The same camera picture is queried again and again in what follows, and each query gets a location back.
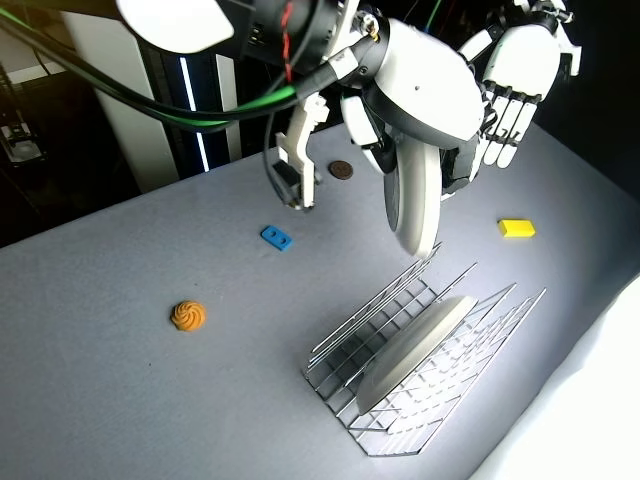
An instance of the green wire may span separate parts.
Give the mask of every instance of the green wire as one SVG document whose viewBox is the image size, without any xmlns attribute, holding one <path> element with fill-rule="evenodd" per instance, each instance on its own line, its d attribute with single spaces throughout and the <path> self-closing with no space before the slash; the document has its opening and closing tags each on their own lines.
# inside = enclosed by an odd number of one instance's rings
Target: green wire
<svg viewBox="0 0 640 480">
<path fill-rule="evenodd" d="M 440 8 L 440 4 L 442 3 L 442 0 L 438 0 L 436 2 L 436 6 L 433 7 L 433 10 L 431 11 L 431 16 L 429 17 L 429 20 L 427 21 L 427 26 L 424 27 L 424 31 L 425 33 L 429 33 L 429 28 L 431 28 L 431 22 L 433 22 L 433 19 L 436 16 L 436 12 L 438 11 L 438 8 Z"/>
<path fill-rule="evenodd" d="M 20 25 L 20 26 L 22 26 L 24 28 L 27 28 L 27 29 L 31 30 L 32 32 L 37 32 L 36 29 L 31 27 L 27 23 L 23 22 L 18 17 L 13 15 L 11 12 L 8 12 L 7 10 L 5 10 L 2 7 L 0 7 L 0 15 L 8 18 L 12 22 L 17 23 L 18 25 Z M 101 85 L 104 86 L 104 83 L 102 83 L 99 79 L 97 79 L 95 77 L 92 77 L 92 78 L 94 78 L 96 83 L 100 83 Z M 244 105 L 240 105 L 239 107 L 237 107 L 236 109 L 231 110 L 231 111 L 245 111 L 245 110 L 251 110 L 252 108 L 255 108 L 255 107 L 264 107 L 264 106 L 267 106 L 267 105 L 271 105 L 272 103 L 279 102 L 280 100 L 283 100 L 285 98 L 289 98 L 289 97 L 291 97 L 291 96 L 293 96 L 295 94 L 296 94 L 295 87 L 293 87 L 291 85 L 287 85 L 285 87 L 280 88 L 279 90 L 276 90 L 273 93 L 270 93 L 270 94 L 265 95 L 265 96 L 260 97 L 260 98 L 256 98 L 254 100 L 251 100 L 250 102 L 247 102 Z M 183 124 L 189 125 L 189 126 L 195 126 L 195 127 L 215 127 L 215 126 L 225 125 L 225 124 L 231 123 L 231 122 L 222 121 L 222 120 L 192 120 L 190 118 L 184 118 L 184 117 L 169 115 L 167 113 L 158 112 L 157 110 L 155 110 L 155 111 L 159 115 L 162 115 L 163 117 L 166 117 L 166 118 L 168 118 L 170 120 L 173 120 L 173 121 L 176 121 L 176 122 L 180 122 L 180 123 L 183 123 Z"/>
</svg>

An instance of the white led light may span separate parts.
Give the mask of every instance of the white led light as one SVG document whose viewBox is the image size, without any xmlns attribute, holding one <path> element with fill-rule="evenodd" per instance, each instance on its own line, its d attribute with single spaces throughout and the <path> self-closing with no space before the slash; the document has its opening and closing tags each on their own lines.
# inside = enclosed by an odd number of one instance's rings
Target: white led light
<svg viewBox="0 0 640 480">
<path fill-rule="evenodd" d="M 189 108 L 192 112 L 196 111 L 196 101 L 193 97 L 193 89 L 191 88 L 191 78 L 189 77 L 189 67 L 187 66 L 187 59 L 180 57 L 180 67 L 182 68 L 182 77 L 184 78 L 184 86 L 187 89 L 187 99 L 189 100 Z M 209 160 L 207 159 L 207 152 L 204 149 L 204 141 L 202 140 L 202 134 L 196 133 L 198 139 L 198 147 L 200 148 L 200 157 L 202 158 L 202 166 L 204 171 L 209 171 Z"/>
</svg>

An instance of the blue lego brick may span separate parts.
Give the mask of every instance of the blue lego brick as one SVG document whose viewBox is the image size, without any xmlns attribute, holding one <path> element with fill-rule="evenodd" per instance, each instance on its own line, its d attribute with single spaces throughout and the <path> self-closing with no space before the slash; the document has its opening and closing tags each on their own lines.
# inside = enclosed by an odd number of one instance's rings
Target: blue lego brick
<svg viewBox="0 0 640 480">
<path fill-rule="evenodd" d="M 260 235 L 281 252 L 284 252 L 293 243 L 293 239 L 289 235 L 273 225 L 265 228 Z"/>
</svg>

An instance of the tabletop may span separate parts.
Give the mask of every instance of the tabletop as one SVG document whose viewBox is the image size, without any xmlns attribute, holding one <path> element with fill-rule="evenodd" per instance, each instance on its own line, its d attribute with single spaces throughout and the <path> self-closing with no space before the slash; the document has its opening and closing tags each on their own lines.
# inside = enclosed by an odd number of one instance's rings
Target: tabletop
<svg viewBox="0 0 640 480">
<path fill-rule="evenodd" d="M 0 250 L 0 478 L 467 478 L 640 269 L 640 206 L 532 126 L 508 169 L 443 203 L 426 275 L 444 286 L 478 261 L 458 291 L 548 293 L 422 455 L 368 458 L 301 369 L 413 259 L 346 130 L 309 154 L 324 182 L 308 213 L 254 156 Z M 327 172 L 337 159 L 351 179 Z M 538 234 L 502 238 L 504 217 Z M 190 334 L 169 322 L 184 299 L 208 310 Z"/>
</svg>

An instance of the dish rack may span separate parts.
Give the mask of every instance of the dish rack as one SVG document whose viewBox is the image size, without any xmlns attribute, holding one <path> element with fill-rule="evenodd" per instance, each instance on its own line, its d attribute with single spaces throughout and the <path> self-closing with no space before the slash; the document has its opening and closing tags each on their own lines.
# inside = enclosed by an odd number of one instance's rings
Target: dish rack
<svg viewBox="0 0 640 480">
<path fill-rule="evenodd" d="M 477 266 L 469 266 L 438 293 L 422 274 L 440 248 L 441 244 L 436 245 L 429 258 L 414 263 L 311 351 L 305 378 L 369 456 L 423 451 L 546 292 L 543 289 L 527 297 L 503 314 L 496 311 L 516 288 L 515 283 L 478 302 L 382 402 L 360 415 L 356 392 L 377 352 Z"/>
</svg>

